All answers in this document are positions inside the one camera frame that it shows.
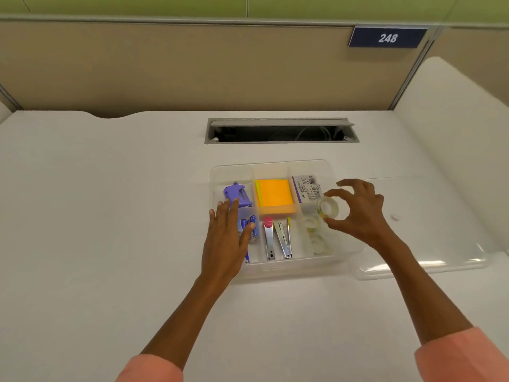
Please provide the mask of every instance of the yellow sticky note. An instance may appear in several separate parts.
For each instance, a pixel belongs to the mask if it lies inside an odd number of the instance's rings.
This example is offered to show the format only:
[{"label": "yellow sticky note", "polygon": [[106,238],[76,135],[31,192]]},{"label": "yellow sticky note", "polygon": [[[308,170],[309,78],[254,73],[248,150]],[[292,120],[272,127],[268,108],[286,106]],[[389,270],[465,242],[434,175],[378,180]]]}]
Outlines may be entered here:
[{"label": "yellow sticky note", "polygon": [[257,180],[255,184],[262,206],[293,205],[288,180]]}]

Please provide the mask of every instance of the hand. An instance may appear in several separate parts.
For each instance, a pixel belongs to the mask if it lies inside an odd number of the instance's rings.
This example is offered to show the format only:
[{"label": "hand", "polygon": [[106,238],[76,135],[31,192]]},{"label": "hand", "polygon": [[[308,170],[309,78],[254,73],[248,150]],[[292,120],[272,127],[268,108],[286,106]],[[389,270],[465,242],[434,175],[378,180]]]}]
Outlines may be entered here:
[{"label": "hand", "polygon": [[375,186],[358,179],[344,179],[338,186],[353,187],[354,194],[344,189],[332,189],[324,193],[328,197],[344,199],[350,206],[350,214],[344,220],[324,218],[329,228],[347,233],[378,250],[387,238],[396,235],[382,213],[384,197],[375,194]]},{"label": "hand", "polygon": [[239,200],[217,204],[217,210],[209,211],[210,222],[207,238],[203,246],[201,258],[201,277],[212,281],[221,288],[226,288],[229,282],[239,273],[247,253],[247,245],[254,223],[249,223],[239,239],[237,219]]}]

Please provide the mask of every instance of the forearm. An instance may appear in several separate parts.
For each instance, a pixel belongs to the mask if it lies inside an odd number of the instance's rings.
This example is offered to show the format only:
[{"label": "forearm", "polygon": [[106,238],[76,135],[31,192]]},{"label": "forearm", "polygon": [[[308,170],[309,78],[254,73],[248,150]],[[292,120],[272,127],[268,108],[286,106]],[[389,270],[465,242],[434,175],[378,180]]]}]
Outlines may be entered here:
[{"label": "forearm", "polygon": [[199,276],[142,354],[157,355],[183,370],[201,327],[224,287]]},{"label": "forearm", "polygon": [[399,237],[390,233],[376,249],[396,278],[421,344],[472,327]]}]

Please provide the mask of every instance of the purple tape dispenser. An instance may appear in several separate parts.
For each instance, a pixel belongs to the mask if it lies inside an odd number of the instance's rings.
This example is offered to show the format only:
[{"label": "purple tape dispenser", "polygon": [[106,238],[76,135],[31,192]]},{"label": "purple tape dispenser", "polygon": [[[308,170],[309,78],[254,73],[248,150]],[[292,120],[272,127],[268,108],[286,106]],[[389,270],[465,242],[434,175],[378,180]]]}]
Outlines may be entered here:
[{"label": "purple tape dispenser", "polygon": [[226,186],[223,193],[225,194],[225,198],[230,200],[230,204],[234,201],[234,199],[239,199],[239,208],[245,208],[246,206],[253,206],[253,203],[249,200],[249,197],[244,190],[244,185],[239,185],[237,181],[233,183],[233,185]]}]

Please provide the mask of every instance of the blue sign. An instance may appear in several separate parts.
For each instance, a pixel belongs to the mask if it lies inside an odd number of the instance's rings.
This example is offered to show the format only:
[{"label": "blue sign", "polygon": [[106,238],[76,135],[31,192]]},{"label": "blue sign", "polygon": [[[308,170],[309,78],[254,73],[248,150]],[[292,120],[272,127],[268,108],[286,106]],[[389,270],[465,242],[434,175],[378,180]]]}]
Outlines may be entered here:
[{"label": "blue sign", "polygon": [[349,47],[417,48],[427,28],[417,27],[355,27]]}]

